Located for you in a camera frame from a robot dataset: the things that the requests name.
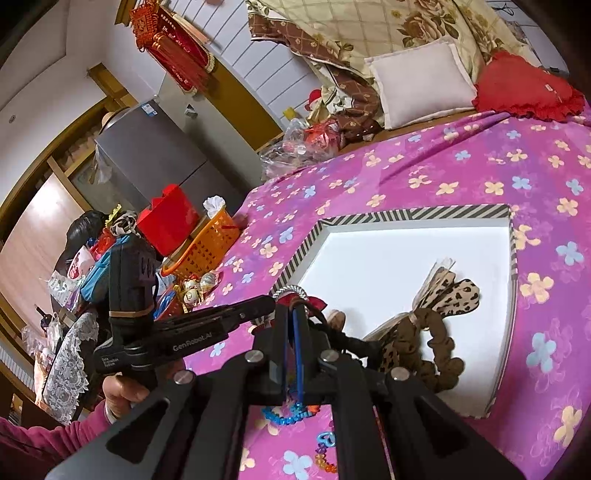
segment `orange plastic basket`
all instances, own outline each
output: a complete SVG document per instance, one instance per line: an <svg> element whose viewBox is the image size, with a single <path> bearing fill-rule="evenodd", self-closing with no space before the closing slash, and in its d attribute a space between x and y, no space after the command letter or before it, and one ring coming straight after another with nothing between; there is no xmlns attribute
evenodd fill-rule
<svg viewBox="0 0 591 480"><path fill-rule="evenodd" d="M193 274L200 277L219 265L239 236L240 229L232 217L226 209L220 210L197 234L181 258L174 265L162 269L162 275L176 275L178 281L186 280Z"/></svg>

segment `striped tray border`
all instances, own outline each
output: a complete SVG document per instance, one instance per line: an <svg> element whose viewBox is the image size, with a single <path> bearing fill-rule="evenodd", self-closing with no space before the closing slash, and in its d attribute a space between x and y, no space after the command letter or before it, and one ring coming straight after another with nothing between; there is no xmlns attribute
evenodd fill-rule
<svg viewBox="0 0 591 480"><path fill-rule="evenodd" d="M503 364L501 366L500 374L495 383L494 394L489 405L486 408L485 417L490 415L491 407L496 401L496 393L503 380L505 374L506 361L509 350L511 348L511 341L513 338L513 329L515 323L515 309L517 306L517 249L515 247L514 230L511 223L511 208L505 203L495 203L487 205L449 205L449 206L435 206L435 207L418 207L409 209L397 210L382 210L380 212L369 213L354 213L351 215L342 215L338 217L328 217L318 220L310 233L304 238L304 241L295 251L291 257L280 277L273 285L269 294L274 293L280 288L288 284L289 279L296 271L297 267L303 261L310 248L319 237L320 233L325 227L337 225L355 225L357 223L376 223L376 222L397 222L401 220L439 220L439 219L480 219L480 218L508 218L510 228L510 262L511 262L511 290L513 295L509 299L509 315L511 316L511 333L509 334L509 341L505 344L505 349L502 352Z"/></svg>

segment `white tray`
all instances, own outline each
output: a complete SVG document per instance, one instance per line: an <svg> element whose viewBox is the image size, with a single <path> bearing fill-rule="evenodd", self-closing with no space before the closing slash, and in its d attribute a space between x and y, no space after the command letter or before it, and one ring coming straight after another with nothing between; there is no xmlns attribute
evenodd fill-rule
<svg viewBox="0 0 591 480"><path fill-rule="evenodd" d="M298 284L346 313L345 333L363 338L411 309L433 264L453 258L456 280L480 288L480 306L445 319L466 368L440 397L464 416L488 415L502 379L513 330L517 261L507 205L429 207L318 221L274 290ZM423 358L433 360L422 332Z"/></svg>

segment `pink sleeve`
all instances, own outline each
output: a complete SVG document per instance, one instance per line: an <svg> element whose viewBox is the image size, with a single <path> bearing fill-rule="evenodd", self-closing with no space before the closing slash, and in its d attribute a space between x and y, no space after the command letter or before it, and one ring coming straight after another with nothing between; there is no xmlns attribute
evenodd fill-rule
<svg viewBox="0 0 591 480"><path fill-rule="evenodd" d="M24 429L0 419L0 478L42 480L49 470L110 426L104 401L86 420L53 430Z"/></svg>

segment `white pillow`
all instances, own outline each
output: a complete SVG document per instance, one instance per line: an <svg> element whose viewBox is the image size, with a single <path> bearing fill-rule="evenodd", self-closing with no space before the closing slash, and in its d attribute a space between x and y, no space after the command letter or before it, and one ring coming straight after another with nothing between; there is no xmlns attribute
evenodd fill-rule
<svg viewBox="0 0 591 480"><path fill-rule="evenodd" d="M476 88L453 40L365 59L378 82L385 128L471 110Z"/></svg>

